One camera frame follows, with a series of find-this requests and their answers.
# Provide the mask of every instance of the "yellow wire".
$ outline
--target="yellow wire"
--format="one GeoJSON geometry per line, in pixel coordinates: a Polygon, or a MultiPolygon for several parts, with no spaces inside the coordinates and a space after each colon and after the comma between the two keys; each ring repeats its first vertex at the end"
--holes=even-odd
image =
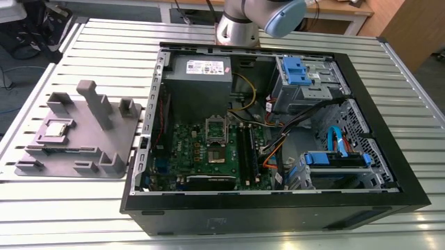
{"type": "Polygon", "coordinates": [[[240,78],[243,78],[243,80],[248,83],[249,87],[251,87],[251,90],[252,90],[252,98],[251,98],[251,102],[241,108],[232,108],[232,109],[228,109],[228,111],[240,111],[240,110],[244,110],[245,108],[248,108],[253,103],[255,103],[255,99],[256,99],[256,90],[255,90],[255,87],[252,85],[252,83],[247,80],[247,78],[237,74],[237,73],[232,73],[235,74],[236,76],[239,76],[240,78]]]}

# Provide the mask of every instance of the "aluminum workbench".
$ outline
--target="aluminum workbench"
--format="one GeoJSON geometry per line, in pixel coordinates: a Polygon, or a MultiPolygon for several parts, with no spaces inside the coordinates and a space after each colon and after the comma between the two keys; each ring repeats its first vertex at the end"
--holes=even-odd
{"type": "Polygon", "coordinates": [[[124,178],[16,176],[13,163],[49,111],[50,92],[81,99],[76,84],[89,79],[110,102],[129,96],[145,105],[160,41],[213,44],[213,28],[98,19],[74,24],[64,58],[48,66],[0,141],[0,248],[445,249],[445,118],[391,48],[370,37],[292,33],[272,39],[260,33],[260,44],[348,54],[433,203],[415,213],[343,232],[149,237],[118,213],[124,178]]]}

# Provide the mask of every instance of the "blue plastic latch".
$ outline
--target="blue plastic latch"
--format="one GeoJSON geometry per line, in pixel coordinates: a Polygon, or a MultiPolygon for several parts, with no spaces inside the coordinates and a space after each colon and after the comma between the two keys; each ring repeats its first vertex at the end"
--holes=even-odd
{"type": "Polygon", "coordinates": [[[312,80],[306,76],[306,67],[300,59],[295,57],[283,58],[283,68],[287,74],[287,81],[290,85],[311,85],[312,80]]]}
{"type": "Polygon", "coordinates": [[[304,160],[307,165],[312,164],[312,158],[308,154],[304,154],[304,160]]]}
{"type": "Polygon", "coordinates": [[[304,155],[306,164],[318,164],[318,165],[328,165],[328,159],[326,153],[308,153],[304,155]]]}
{"type": "Polygon", "coordinates": [[[366,165],[370,166],[370,164],[372,163],[372,160],[371,160],[368,154],[363,154],[363,160],[364,160],[366,165]]]}
{"type": "Polygon", "coordinates": [[[294,173],[296,172],[296,166],[292,167],[291,171],[288,172],[286,176],[286,182],[288,182],[288,179],[292,177],[294,173]]]}
{"type": "Polygon", "coordinates": [[[328,159],[326,153],[311,153],[314,164],[328,165],[328,159]]]}

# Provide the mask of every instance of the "white label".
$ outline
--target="white label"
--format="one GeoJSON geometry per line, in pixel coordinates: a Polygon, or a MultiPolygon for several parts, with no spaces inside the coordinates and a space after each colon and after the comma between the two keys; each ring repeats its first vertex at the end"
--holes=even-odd
{"type": "Polygon", "coordinates": [[[283,182],[283,178],[280,177],[278,172],[275,173],[275,180],[278,181],[279,184],[283,182]]]}
{"type": "Polygon", "coordinates": [[[224,63],[221,61],[187,62],[187,74],[224,74],[224,63]]]}
{"type": "Polygon", "coordinates": [[[307,73],[307,76],[310,78],[318,78],[319,79],[319,74],[316,74],[316,73],[307,73]]]}
{"type": "Polygon", "coordinates": [[[290,165],[290,164],[294,164],[294,162],[295,162],[295,159],[294,158],[287,158],[287,161],[286,161],[286,165],[290,165]]]}
{"type": "Polygon", "coordinates": [[[265,103],[265,111],[271,112],[271,103],[265,103]]]}

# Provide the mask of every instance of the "floor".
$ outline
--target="floor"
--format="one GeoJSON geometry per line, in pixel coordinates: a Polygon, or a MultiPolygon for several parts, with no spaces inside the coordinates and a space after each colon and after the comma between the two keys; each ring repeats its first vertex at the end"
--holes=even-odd
{"type": "MultiPolygon", "coordinates": [[[[132,20],[132,21],[160,21],[160,15],[155,8],[108,5],[106,7],[100,4],[80,4],[65,3],[77,16],[88,16],[93,18],[132,20]]],[[[211,21],[208,11],[200,11],[200,13],[191,13],[193,16],[199,15],[199,18],[192,18],[195,24],[207,24],[211,21]]],[[[172,22],[183,23],[179,13],[172,10],[172,22]]],[[[5,50],[0,47],[0,66],[4,70],[18,66],[40,66],[46,67],[48,61],[42,55],[29,60],[14,60],[8,55],[5,50]]],[[[14,82],[16,87],[6,91],[0,86],[0,139],[1,134],[8,130],[8,127],[14,119],[18,110],[6,112],[20,108],[26,100],[26,97],[33,89],[33,86],[42,74],[42,69],[38,68],[20,68],[6,73],[9,79],[14,82]]],[[[445,112],[445,61],[438,62],[434,57],[430,57],[418,71],[414,74],[422,87],[429,93],[437,106],[445,112]]]]}

